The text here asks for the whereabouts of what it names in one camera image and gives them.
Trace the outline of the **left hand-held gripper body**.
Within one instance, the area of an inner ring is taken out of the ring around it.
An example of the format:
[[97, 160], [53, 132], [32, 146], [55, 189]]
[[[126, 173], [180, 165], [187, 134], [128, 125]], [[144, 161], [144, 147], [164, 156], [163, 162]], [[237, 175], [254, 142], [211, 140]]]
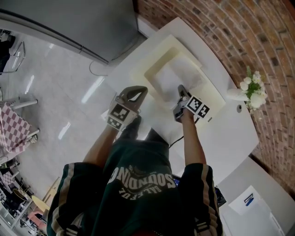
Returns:
[[123, 131], [140, 113], [136, 107], [140, 95], [141, 93], [132, 94], [130, 98], [127, 94], [115, 96], [107, 113], [107, 124], [118, 131]]

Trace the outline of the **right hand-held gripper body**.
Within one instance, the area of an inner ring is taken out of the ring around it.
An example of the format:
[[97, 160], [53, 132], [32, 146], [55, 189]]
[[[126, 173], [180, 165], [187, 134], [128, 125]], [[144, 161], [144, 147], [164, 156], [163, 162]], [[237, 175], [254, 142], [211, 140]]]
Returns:
[[205, 118], [205, 116], [210, 111], [210, 108], [195, 96], [191, 96], [189, 99], [181, 98], [177, 106], [173, 110], [175, 121], [181, 121], [181, 116], [183, 115], [183, 111], [185, 108], [196, 116], [196, 122]]

